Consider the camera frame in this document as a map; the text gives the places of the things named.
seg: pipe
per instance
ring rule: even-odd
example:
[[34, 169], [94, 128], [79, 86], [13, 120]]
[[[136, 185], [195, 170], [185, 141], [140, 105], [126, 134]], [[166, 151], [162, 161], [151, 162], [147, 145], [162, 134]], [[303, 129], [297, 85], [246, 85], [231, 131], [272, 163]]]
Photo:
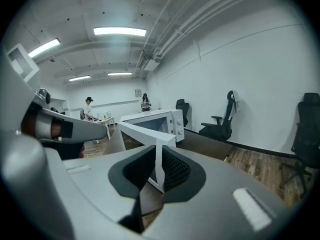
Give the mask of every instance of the pipe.
[[173, 26], [173, 24], [175, 24], [175, 22], [177, 21], [177, 19], [185, 12], [185, 10], [192, 5], [193, 0], [188, 0], [183, 7], [181, 7], [181, 9], [175, 14], [175, 16], [173, 17], [173, 19], [169, 22], [169, 24], [165, 27], [165, 29], [163, 30], [163, 32], [161, 33], [160, 37], [158, 38], [158, 40], [155, 42], [154, 46], [152, 47], [152, 51], [155, 50], [155, 47], [158, 47], [159, 43], [161, 43], [161, 41], [164, 39], [164, 37], [167, 35], [168, 31], [170, 30], [170, 28]]
[[[188, 29], [186, 29], [184, 33], [186, 35], [189, 34], [193, 30], [195, 30], [197, 27], [199, 27], [200, 25], [202, 25], [206, 21], [210, 20], [212, 17], [216, 16], [217, 14], [223, 12], [224, 10], [234, 6], [235, 4], [237, 4], [243, 0], [236, 0], [235, 2], [234, 1], [235, 0], [227, 0], [224, 3], [220, 4], [218, 7], [211, 9], [205, 15], [203, 15], [201, 18], [199, 18], [196, 22], [194, 22], [191, 26], [189, 26]], [[173, 38], [170, 39], [170, 42], [167, 41], [166, 42], [167, 45], [165, 47], [163, 47], [163, 49], [160, 50], [160, 51], [162, 51], [160, 53], [162, 56], [165, 56], [183, 38], [183, 36], [179, 36], [175, 41], [173, 41], [173, 39], [177, 37], [177, 33], [173, 34], [172, 36], [173, 36]]]
[[131, 50], [131, 40], [132, 40], [132, 36], [130, 37], [130, 41], [129, 41], [129, 45], [128, 45], [128, 53], [126, 56], [126, 66], [125, 66], [125, 70], [128, 70], [128, 66], [129, 66], [129, 59], [130, 59], [130, 50]]
[[[197, 10], [191, 17], [189, 17], [179, 28], [178, 30], [181, 32], [184, 32], [184, 28], [190, 24], [192, 21], [194, 21], [199, 15], [201, 15], [203, 12], [205, 12], [208, 8], [212, 7], [213, 5], [215, 5], [216, 3], [218, 3], [221, 0], [211, 0], [209, 2], [207, 2], [204, 6], [202, 6], [199, 10]], [[177, 33], [173, 33], [173, 35], [164, 43], [164, 45], [162, 46], [162, 48], [160, 49], [159, 52], [157, 52], [157, 54], [162, 54], [163, 51], [166, 49], [166, 47], [175, 39], [175, 37], [177, 36]]]
[[164, 5], [164, 7], [162, 8], [162, 10], [161, 10], [161, 12], [160, 12], [160, 14], [159, 14], [158, 18], [156, 18], [156, 20], [155, 20], [155, 22], [154, 22], [154, 24], [153, 24], [153, 27], [151, 28], [151, 30], [150, 30], [150, 32], [149, 32], [149, 35], [148, 35], [148, 37], [147, 37], [147, 38], [146, 38], [146, 40], [145, 40], [145, 43], [144, 43], [143, 49], [145, 49], [146, 44], [147, 44], [147, 42], [148, 42], [148, 40], [149, 40], [149, 38], [150, 38], [150, 36], [151, 36], [152, 32], [154, 31], [154, 29], [155, 29], [155, 27], [156, 27], [156, 24], [158, 23], [158, 21], [159, 21], [160, 17], [161, 17], [161, 16], [162, 16], [162, 14], [164, 13], [165, 9], [167, 8], [167, 6], [168, 6], [168, 4], [169, 4], [170, 2], [171, 2], [171, 0], [168, 0], [168, 1], [166, 2], [166, 4]]
[[51, 52], [48, 51], [49, 54], [51, 54], [52, 57], [54, 57], [58, 62], [60, 62], [62, 65], [65, 66], [70, 72], [72, 72], [75, 76], [78, 76], [76, 72], [74, 72], [71, 68], [69, 68], [66, 64], [64, 64], [60, 59], [58, 59], [56, 56], [54, 56]]
[[149, 32], [149, 34], [148, 34], [148, 36], [147, 36], [147, 38], [146, 38], [146, 40], [145, 40], [145, 42], [144, 42], [142, 51], [141, 51], [141, 53], [140, 53], [139, 59], [138, 59], [138, 61], [137, 61], [137, 63], [136, 63], [136, 66], [135, 66], [135, 70], [134, 70], [134, 73], [133, 73], [133, 77], [135, 77], [135, 75], [136, 75], [137, 68], [138, 68], [138, 65], [139, 65], [139, 63], [140, 63], [140, 59], [141, 59], [141, 56], [142, 56], [142, 54], [143, 54], [143, 52], [144, 52], [144, 49], [145, 49], [145, 47], [146, 47], [146, 44], [147, 44], [147, 42], [148, 42], [148, 40], [149, 40], [152, 32], [154, 31], [155, 26], [156, 26], [156, 24], [158, 23], [160, 17], [161, 17], [162, 14], [164, 13], [165, 9], [167, 8], [167, 6], [168, 6], [168, 4], [169, 4], [170, 2], [171, 2], [171, 0], [168, 0], [168, 1], [166, 2], [166, 4], [164, 5], [164, 7], [162, 8], [162, 10], [161, 10], [158, 18], [156, 18], [156, 20], [155, 20], [155, 22], [154, 22], [154, 24], [153, 24], [153, 27], [152, 27], [152, 29], [150, 30], [150, 32]]

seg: person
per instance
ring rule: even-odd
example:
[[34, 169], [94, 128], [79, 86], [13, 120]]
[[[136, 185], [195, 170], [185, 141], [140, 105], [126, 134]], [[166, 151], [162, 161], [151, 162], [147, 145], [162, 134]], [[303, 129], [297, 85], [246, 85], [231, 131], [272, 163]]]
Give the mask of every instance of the person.
[[53, 112], [59, 113], [58, 110], [56, 110], [53, 106], [50, 108], [50, 110], [53, 111]]
[[84, 113], [84, 120], [89, 121], [92, 120], [94, 117], [91, 114], [91, 106], [90, 103], [93, 102], [94, 100], [91, 97], [87, 97], [85, 100], [85, 106], [82, 108], [83, 113]]
[[150, 99], [148, 99], [147, 94], [144, 93], [142, 97], [142, 102], [141, 102], [142, 112], [150, 111], [150, 107], [151, 107]]

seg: desk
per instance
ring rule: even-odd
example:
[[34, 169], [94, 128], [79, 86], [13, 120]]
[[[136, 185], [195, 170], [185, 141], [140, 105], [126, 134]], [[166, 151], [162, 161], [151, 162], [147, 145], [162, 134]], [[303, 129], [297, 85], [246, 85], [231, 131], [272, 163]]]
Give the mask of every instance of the desk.
[[109, 132], [109, 125], [111, 125], [111, 123], [113, 124], [113, 126], [115, 126], [115, 120], [114, 120], [114, 117], [111, 116], [107, 119], [102, 119], [101, 121], [94, 121], [94, 123], [98, 123], [98, 124], [104, 124], [105, 127], [106, 127], [106, 132], [108, 134], [108, 139], [110, 140], [111, 139], [111, 136], [110, 136], [110, 132]]

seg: wall baseboard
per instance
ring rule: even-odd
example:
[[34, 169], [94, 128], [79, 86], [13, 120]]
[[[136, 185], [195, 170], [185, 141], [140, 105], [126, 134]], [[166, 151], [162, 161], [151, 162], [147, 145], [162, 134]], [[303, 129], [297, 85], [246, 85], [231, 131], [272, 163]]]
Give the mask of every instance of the wall baseboard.
[[[189, 130], [184, 128], [186, 131], [194, 133], [194, 134], [199, 134], [199, 132], [193, 131], [193, 130]], [[290, 159], [297, 159], [296, 155], [294, 154], [288, 154], [288, 153], [282, 153], [282, 152], [277, 152], [277, 151], [272, 151], [272, 150], [267, 150], [267, 149], [262, 149], [262, 148], [258, 148], [258, 147], [254, 147], [254, 146], [247, 146], [247, 145], [243, 145], [243, 144], [239, 144], [239, 143], [235, 143], [235, 142], [231, 142], [231, 141], [222, 141], [224, 143], [230, 144], [232, 146], [241, 148], [241, 149], [245, 149], [245, 150], [250, 150], [250, 151], [255, 151], [255, 152], [259, 152], [259, 153], [263, 153], [263, 154], [267, 154], [267, 155], [271, 155], [271, 156], [276, 156], [276, 157], [281, 157], [281, 158], [290, 158]]]

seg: white wall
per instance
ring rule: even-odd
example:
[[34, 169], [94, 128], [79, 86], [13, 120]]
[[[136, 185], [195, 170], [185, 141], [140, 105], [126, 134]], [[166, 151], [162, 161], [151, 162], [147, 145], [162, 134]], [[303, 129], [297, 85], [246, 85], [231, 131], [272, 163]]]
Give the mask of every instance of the white wall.
[[67, 87], [68, 104], [71, 116], [80, 118], [80, 109], [85, 106], [87, 97], [94, 100], [91, 103], [92, 115], [111, 112], [115, 122], [120, 117], [141, 111], [141, 99], [136, 98], [135, 90], [145, 93], [147, 85], [144, 80], [114, 79], [99, 80], [89, 83], [70, 84]]
[[41, 88], [46, 88], [53, 99], [66, 100], [66, 86], [62, 80], [55, 79], [55, 73], [57, 73], [61, 65], [58, 62], [47, 61], [39, 67]]
[[49, 107], [50, 107], [50, 108], [51, 108], [51, 107], [54, 107], [56, 110], [59, 111], [59, 113], [64, 112], [63, 102], [64, 102], [63, 99], [51, 98]]
[[[237, 90], [231, 142], [291, 153], [304, 93], [320, 93], [319, 55], [285, 0], [245, 0], [195, 30], [147, 78], [153, 109], [190, 103], [186, 128], [198, 132], [224, 116]], [[192, 43], [197, 40], [197, 49]]]

